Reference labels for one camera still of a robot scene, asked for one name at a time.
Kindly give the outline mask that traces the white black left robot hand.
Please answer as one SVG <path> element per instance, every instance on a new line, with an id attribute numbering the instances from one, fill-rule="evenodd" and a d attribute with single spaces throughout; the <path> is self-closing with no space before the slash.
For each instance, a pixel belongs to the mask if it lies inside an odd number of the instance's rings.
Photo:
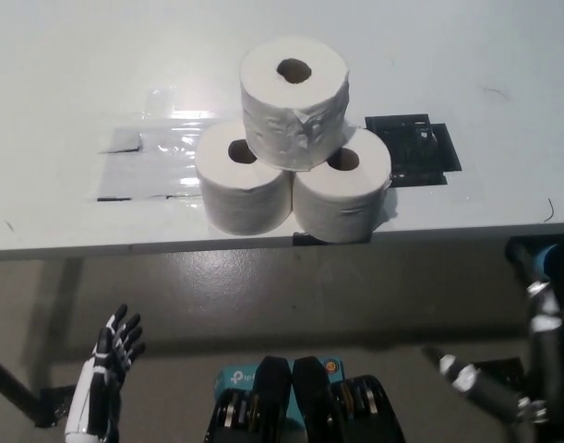
<path id="1" fill-rule="evenodd" d="M 117 442 L 126 376 L 146 345 L 140 314 L 120 305 L 100 329 L 84 363 L 70 404 L 65 442 Z"/>

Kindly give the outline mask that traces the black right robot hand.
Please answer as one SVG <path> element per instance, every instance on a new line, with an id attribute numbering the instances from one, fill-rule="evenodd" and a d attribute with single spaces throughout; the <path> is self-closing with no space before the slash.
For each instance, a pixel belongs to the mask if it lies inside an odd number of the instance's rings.
<path id="1" fill-rule="evenodd" d="M 515 268 L 528 304 L 528 390 L 496 380 L 477 363 L 465 363 L 436 347 L 422 352 L 450 386 L 473 406 L 514 427 L 529 424 L 537 442 L 564 442 L 564 319 L 552 281 L 525 244 L 511 240 L 505 255 Z"/>

